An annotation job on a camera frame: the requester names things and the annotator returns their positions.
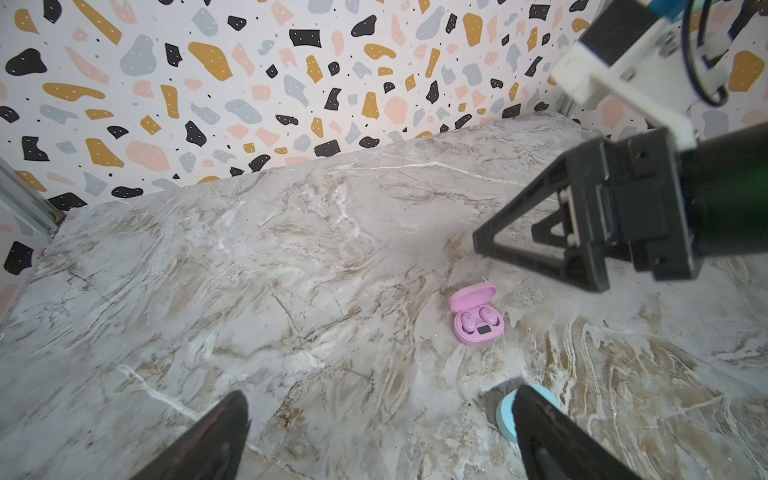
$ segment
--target black cable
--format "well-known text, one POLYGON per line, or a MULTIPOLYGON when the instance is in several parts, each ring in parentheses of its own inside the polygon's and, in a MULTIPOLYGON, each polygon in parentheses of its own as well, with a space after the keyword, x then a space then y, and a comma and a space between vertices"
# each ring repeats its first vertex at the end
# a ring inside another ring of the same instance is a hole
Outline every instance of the black cable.
MULTIPOLYGON (((683 24, 681 30, 683 37, 681 39, 681 46, 683 49, 683 60, 685 64, 685 71, 688 73, 688 79, 691 85, 694 87, 694 91, 699 98, 706 104, 712 107, 722 107, 728 101, 728 91, 723 85, 717 88, 717 93, 720 96, 719 99, 712 98, 704 86, 701 84, 699 75, 696 72, 696 62, 694 59, 694 51, 690 46, 690 17, 693 14, 695 0, 688 0, 683 10, 683 24)), ((701 19, 699 21, 699 45, 703 44, 703 34, 707 28, 707 17, 709 16, 710 7, 712 6, 712 0, 704 0, 704 6, 702 8, 701 19)))

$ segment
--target black spot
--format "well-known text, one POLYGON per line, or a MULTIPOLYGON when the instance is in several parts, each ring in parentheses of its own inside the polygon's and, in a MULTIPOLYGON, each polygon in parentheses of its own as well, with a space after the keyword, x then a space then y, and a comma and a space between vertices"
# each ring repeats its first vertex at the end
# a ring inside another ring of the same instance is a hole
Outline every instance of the black spot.
POLYGON ((117 125, 107 127, 107 131, 112 134, 115 140, 128 133, 128 130, 125 130, 123 127, 118 127, 117 125))
POLYGON ((61 3, 58 0, 43 0, 43 17, 51 23, 56 23, 61 17, 61 3))
POLYGON ((27 247, 21 242, 14 242, 11 250, 5 258, 5 271, 13 275, 19 275, 23 269, 32 266, 33 249, 27 247))
POLYGON ((341 88, 331 88, 328 100, 326 100, 326 110, 339 110, 339 100, 336 98, 339 93, 341 93, 341 88))
POLYGON ((520 114, 520 107, 521 104, 512 105, 511 107, 507 107, 502 112, 502 118, 513 118, 517 117, 520 114))
POLYGON ((48 68, 45 67, 40 52, 34 48, 27 48, 22 53, 8 60, 5 64, 5 71, 15 77, 29 75, 31 73, 45 73, 48 68))
POLYGON ((115 187, 112 189, 112 197, 131 198, 143 195, 144 191, 140 188, 115 187))
POLYGON ((359 24, 352 27, 353 37, 362 37, 363 35, 373 35, 376 31, 376 16, 371 15, 359 24))
POLYGON ((198 147, 205 145, 207 141, 205 135, 203 135, 203 132, 200 131, 200 128, 197 128, 197 125, 192 120, 188 121, 184 126, 187 128, 187 141, 189 143, 196 144, 198 147))
POLYGON ((339 142, 335 140, 327 141, 315 147, 315 155, 318 157, 332 157, 341 151, 339 142))
POLYGON ((22 151, 24 160, 51 161, 48 154, 38 148, 39 137, 22 137, 22 151))
POLYGON ((58 208, 59 210, 69 210, 71 208, 85 207, 86 204, 80 197, 75 194, 61 194, 58 197, 49 198, 48 202, 58 208))
POLYGON ((374 148, 376 145, 378 145, 380 140, 378 138, 371 138, 371 137, 363 137, 362 140, 359 142, 360 147, 363 148, 374 148))
POLYGON ((168 60, 168 64, 171 67, 178 67, 179 62, 183 60, 179 48, 170 43, 165 44, 165 59, 168 60))
POLYGON ((582 12, 585 8, 587 8, 587 2, 589 2, 589 0, 576 0, 576 2, 571 4, 571 7, 568 9, 568 11, 582 12))
POLYGON ((427 94, 427 100, 429 100, 429 103, 434 104, 439 97, 440 97, 440 92, 437 89, 437 80, 435 80, 432 82, 431 85, 429 85, 429 93, 427 94))
POLYGON ((451 33, 453 29, 456 28, 456 20, 458 20, 456 15, 451 14, 451 16, 448 17, 448 24, 445 26, 445 33, 451 33))
POLYGON ((549 5, 531 5, 528 9, 528 18, 540 18, 541 20, 546 20, 547 13, 549 13, 549 5))
POLYGON ((277 121, 279 121, 283 125, 288 125, 288 124, 298 125, 299 124, 299 121, 296 119, 296 117, 289 117, 287 115, 275 115, 275 118, 277 119, 277 121))
POLYGON ((320 30, 293 30, 288 31, 288 36, 294 47, 306 45, 308 47, 322 48, 320 45, 320 30))
POLYGON ((536 65, 538 65, 538 62, 540 61, 541 57, 536 57, 531 66, 528 67, 528 70, 525 72, 526 77, 533 77, 533 74, 536 73, 536 65))
POLYGON ((458 130, 459 128, 463 127, 464 124, 467 123, 470 118, 472 118, 472 114, 467 114, 467 115, 464 115, 463 117, 459 118, 456 121, 456 123, 454 124, 454 126, 456 127, 456 130, 458 130))
POLYGON ((257 172, 261 170, 261 167, 264 166, 264 164, 270 160, 269 155, 259 155, 258 157, 254 158, 249 164, 248 167, 250 167, 250 171, 257 172))
POLYGON ((3 117, 9 124, 18 120, 16 110, 10 107, 0 107, 0 117, 3 117))
POLYGON ((235 17, 233 15, 230 15, 229 18, 227 19, 227 23, 229 24, 230 27, 234 28, 237 31, 240 31, 243 29, 245 24, 248 23, 248 21, 245 18, 240 18, 240 17, 235 17))

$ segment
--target gray spot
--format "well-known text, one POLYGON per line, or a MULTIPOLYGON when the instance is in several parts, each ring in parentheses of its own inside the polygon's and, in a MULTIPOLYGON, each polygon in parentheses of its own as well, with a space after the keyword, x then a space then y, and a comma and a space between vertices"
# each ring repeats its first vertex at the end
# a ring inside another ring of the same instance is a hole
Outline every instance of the gray spot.
POLYGON ((304 96, 304 84, 296 80, 290 75, 286 75, 283 79, 283 86, 286 89, 286 95, 293 97, 301 102, 305 107, 310 104, 310 101, 304 96))
POLYGON ((392 143, 395 143, 397 141, 402 141, 403 140, 402 139, 402 135, 398 131, 391 131, 386 136, 389 137, 389 139, 392 141, 392 143))
POLYGON ((176 185, 174 182, 168 180, 167 178, 158 178, 156 180, 152 181, 152 184, 155 187, 160 187, 163 190, 170 190, 171 188, 178 188, 179 186, 176 185))
POLYGON ((471 63, 462 68, 462 73, 467 76, 467 83, 471 86, 474 87, 482 83, 482 73, 480 73, 480 67, 476 63, 471 63))
POLYGON ((214 158, 219 162, 221 162, 222 164, 225 164, 229 159, 237 158, 237 157, 235 157, 232 154, 228 154, 223 150, 214 150, 214 158))
POLYGON ((310 136, 304 134, 293 142, 293 148, 296 148, 298 151, 306 151, 311 144, 312 141, 310 140, 310 136))
POLYGON ((619 133, 619 140, 623 140, 625 138, 631 137, 636 133, 637 133, 637 127, 635 126, 624 127, 624 129, 621 130, 621 133, 619 133))
POLYGON ((63 154, 76 154, 78 152, 78 149, 75 148, 70 141, 62 141, 60 144, 56 144, 56 147, 58 147, 63 154))
POLYGON ((518 58, 520 58, 520 48, 516 44, 509 45, 507 51, 507 63, 512 66, 512 73, 518 70, 518 58))
POLYGON ((418 127, 422 118, 424 118, 424 109, 420 108, 413 114, 413 126, 418 127))
POLYGON ((120 69, 126 75, 137 77, 149 75, 157 67, 157 59, 152 52, 152 39, 146 35, 136 37, 131 50, 120 59, 120 69))
POLYGON ((355 64, 352 66, 352 71, 355 72, 355 75, 357 75, 357 78, 363 78, 366 76, 366 74, 368 75, 373 74, 370 68, 366 67, 359 61, 356 61, 355 64))
POLYGON ((491 105, 491 112, 497 114, 502 107, 504 107, 504 98, 499 98, 497 101, 493 102, 493 105, 491 105))
POLYGON ((446 85, 450 85, 453 83, 453 81, 456 79, 456 74, 453 73, 453 70, 450 68, 447 68, 445 65, 440 68, 440 73, 442 73, 442 80, 445 82, 446 85))
POLYGON ((270 53, 270 50, 272 50, 272 47, 275 46, 275 42, 272 40, 264 40, 261 42, 261 48, 259 48, 258 52, 259 55, 266 55, 270 53))
POLYGON ((195 157, 191 152, 187 152, 186 154, 183 154, 179 157, 179 163, 185 172, 191 174, 192 168, 194 167, 194 161, 196 159, 197 157, 195 157))
POLYGON ((331 11, 331 7, 333 7, 333 0, 310 0, 306 5, 309 13, 328 13, 331 11))
POLYGON ((347 144, 351 144, 355 140, 357 140, 357 137, 360 136, 360 129, 355 125, 355 122, 352 122, 352 124, 349 126, 349 133, 344 137, 344 140, 346 140, 347 144))
POLYGON ((717 137, 728 132, 728 114, 719 110, 707 110, 702 113, 704 120, 704 138, 717 137))
POLYGON ((89 174, 88 172, 83 172, 83 177, 85 177, 85 191, 94 197, 101 195, 101 192, 107 188, 107 182, 103 181, 101 178, 89 174))
POLYGON ((200 33, 206 37, 213 37, 219 31, 219 25, 216 23, 216 19, 205 8, 201 8, 194 14, 192 23, 197 25, 200 29, 200 33))
POLYGON ((211 110, 208 107, 198 107, 195 104, 191 104, 190 108, 192 109, 192 112, 195 115, 200 117, 202 121, 204 121, 209 125, 215 125, 216 122, 218 122, 219 119, 221 118, 221 116, 218 113, 216 113, 215 111, 211 110))
POLYGON ((224 104, 224 110, 237 115, 244 124, 257 124, 261 121, 261 115, 256 108, 251 107, 245 100, 232 100, 224 104))
POLYGON ((419 27, 416 29, 416 38, 418 40, 429 40, 437 35, 440 30, 440 20, 445 13, 445 8, 439 6, 419 27))
POLYGON ((60 108, 52 107, 51 105, 40 105, 40 115, 60 124, 67 123, 70 118, 78 118, 76 114, 70 111, 62 110, 60 108))

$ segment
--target pink spot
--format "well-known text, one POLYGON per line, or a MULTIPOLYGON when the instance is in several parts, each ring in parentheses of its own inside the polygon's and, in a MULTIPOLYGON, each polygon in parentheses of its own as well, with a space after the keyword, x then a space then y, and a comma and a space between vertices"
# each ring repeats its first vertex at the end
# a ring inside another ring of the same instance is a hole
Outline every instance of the pink spot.
POLYGON ((402 44, 406 43, 406 36, 402 34, 397 15, 392 16, 392 40, 401 47, 402 44))
POLYGON ((237 42, 235 49, 232 50, 232 58, 234 58, 235 61, 240 64, 240 67, 243 67, 246 75, 251 76, 256 71, 256 67, 254 67, 253 63, 250 61, 248 53, 245 51, 243 44, 237 42))
POLYGON ((291 18, 293 18, 293 13, 291 13, 291 11, 280 2, 274 2, 272 4, 272 15, 275 16, 277 24, 281 27, 285 22, 288 22, 291 18))
POLYGON ((491 18, 491 21, 488 22, 488 43, 493 43, 496 41, 496 22, 498 20, 498 15, 493 15, 493 18, 491 18))
POLYGON ((128 3, 128 0, 123 0, 123 5, 120 5, 115 0, 109 0, 109 3, 112 5, 114 14, 123 23, 136 23, 136 14, 134 14, 134 10, 131 8, 131 4, 128 3))
POLYGON ((333 50, 338 57, 344 51, 344 36, 341 35, 340 31, 336 30, 331 34, 331 43, 333 43, 333 50))
POLYGON ((257 100, 269 100, 270 99, 270 87, 268 85, 254 85, 251 88, 253 98, 257 100))
POLYGON ((286 165, 296 165, 296 164, 303 164, 311 159, 309 157, 288 157, 286 158, 286 165))
POLYGON ((185 78, 184 86, 192 91, 196 91, 198 88, 203 86, 203 82, 201 80, 195 80, 194 78, 185 78))
POLYGON ((259 130, 256 132, 256 136, 260 138, 261 141, 267 145, 267 147, 271 147, 280 138, 278 134, 266 131, 263 128, 259 128, 259 130))
POLYGON ((427 46, 425 44, 421 44, 418 47, 416 47, 416 50, 413 51, 413 56, 416 58, 424 58, 424 54, 427 52, 427 46))
POLYGON ((280 50, 280 60, 283 61, 283 65, 286 67, 289 63, 292 63, 294 67, 296 67, 296 59, 293 57, 293 52, 290 50, 290 48, 284 48, 283 50, 280 50))
POLYGON ((58 182, 60 184, 69 185, 71 187, 74 187, 74 182, 72 180, 69 180, 68 178, 64 178, 61 175, 54 174, 53 172, 48 172, 45 175, 45 178, 48 178, 49 180, 52 180, 54 182, 58 182))
POLYGON ((86 41, 86 40, 88 40, 88 34, 85 33, 85 30, 83 30, 82 28, 77 27, 72 32, 72 38, 74 38, 75 41, 86 41))
POLYGON ((93 81, 97 81, 103 84, 109 84, 109 77, 95 66, 88 63, 85 58, 82 58, 75 50, 69 47, 64 47, 64 50, 72 59, 74 66, 82 73, 86 78, 90 78, 93 81))
POLYGON ((552 28, 557 27, 558 23, 560 23, 560 20, 563 19, 563 8, 562 6, 558 7, 557 10, 554 11, 554 21, 552 22, 552 28))
POLYGON ((475 90, 472 92, 472 103, 475 104, 476 107, 484 102, 486 98, 487 97, 485 95, 480 93, 480 90, 475 90))
POLYGON ((165 152, 157 145, 145 144, 143 141, 134 140, 125 148, 125 156, 135 164, 142 165, 155 172, 165 172, 170 169, 165 152))
POLYGON ((384 106, 384 115, 389 117, 395 125, 405 123, 408 116, 408 102, 400 97, 390 98, 384 106))
POLYGON ((616 128, 616 125, 619 124, 621 119, 624 118, 624 115, 627 113, 627 109, 624 108, 624 104, 613 97, 609 98, 605 103, 603 103, 600 111, 603 115, 603 125, 611 130, 616 128))
POLYGON ((461 87, 456 88, 455 92, 458 99, 461 100, 467 93, 469 93, 469 88, 467 88, 466 85, 462 85, 461 87))

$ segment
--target pink earbud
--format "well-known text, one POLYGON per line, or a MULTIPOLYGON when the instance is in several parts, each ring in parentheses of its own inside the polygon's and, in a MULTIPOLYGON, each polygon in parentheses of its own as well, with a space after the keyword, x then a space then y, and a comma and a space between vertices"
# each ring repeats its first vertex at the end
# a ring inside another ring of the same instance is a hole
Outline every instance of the pink earbud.
POLYGON ((488 325, 498 325, 498 317, 488 307, 483 307, 480 309, 480 318, 488 325))
POLYGON ((475 324, 475 319, 472 317, 471 313, 463 313, 462 314, 462 329, 467 333, 472 333, 475 331, 475 327, 477 325, 475 324))

